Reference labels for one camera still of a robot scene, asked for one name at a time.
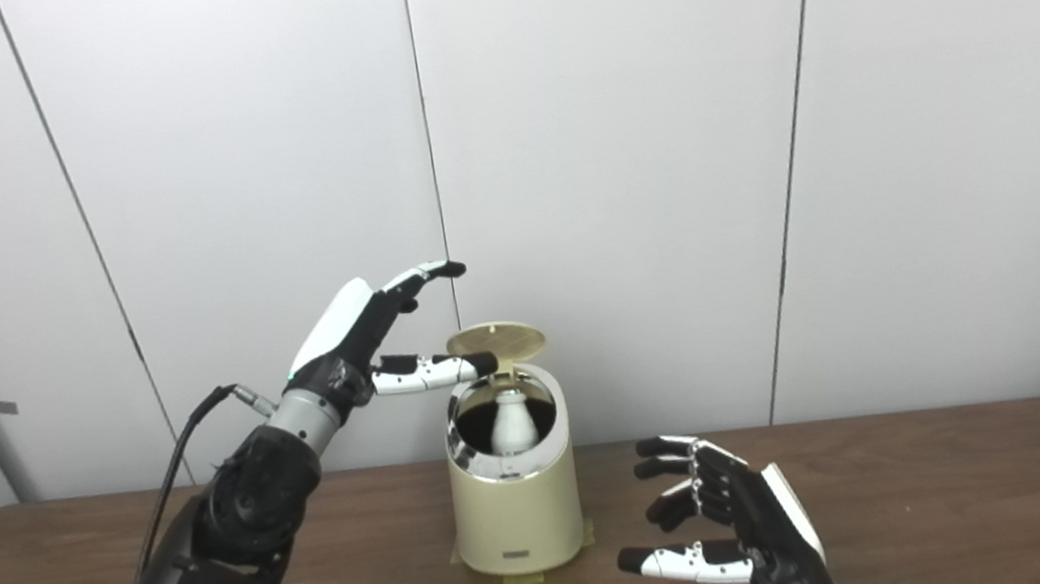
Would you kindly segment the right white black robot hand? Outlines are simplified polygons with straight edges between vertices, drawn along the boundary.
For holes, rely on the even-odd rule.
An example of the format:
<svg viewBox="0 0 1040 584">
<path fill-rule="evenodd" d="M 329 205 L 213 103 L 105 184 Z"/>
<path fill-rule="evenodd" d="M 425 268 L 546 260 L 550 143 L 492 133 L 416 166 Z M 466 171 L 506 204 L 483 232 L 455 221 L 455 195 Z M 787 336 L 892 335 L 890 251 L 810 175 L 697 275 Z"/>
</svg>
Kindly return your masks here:
<svg viewBox="0 0 1040 584">
<path fill-rule="evenodd" d="M 733 536 L 624 549 L 617 568 L 696 584 L 836 584 L 814 523 L 777 464 L 756 470 L 706 437 L 658 434 L 636 442 L 640 481 L 682 476 L 646 508 L 648 523 L 672 532 L 705 517 Z"/>
</svg>

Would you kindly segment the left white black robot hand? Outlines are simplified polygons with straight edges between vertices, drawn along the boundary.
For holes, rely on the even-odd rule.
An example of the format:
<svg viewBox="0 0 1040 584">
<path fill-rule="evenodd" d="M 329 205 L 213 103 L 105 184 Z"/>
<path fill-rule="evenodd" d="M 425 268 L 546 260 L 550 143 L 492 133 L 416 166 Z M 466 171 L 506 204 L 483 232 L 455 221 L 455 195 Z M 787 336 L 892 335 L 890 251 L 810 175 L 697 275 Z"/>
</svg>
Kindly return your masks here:
<svg viewBox="0 0 1040 584">
<path fill-rule="evenodd" d="M 284 391 L 316 395 L 343 424 L 374 396 L 453 387 L 495 373 L 500 361 L 491 352 L 378 355 L 394 322 L 419 306 L 417 296 L 430 281 L 459 278 L 466 271 L 465 263 L 445 259 L 406 270 L 382 290 L 350 280 L 298 348 Z"/>
</svg>

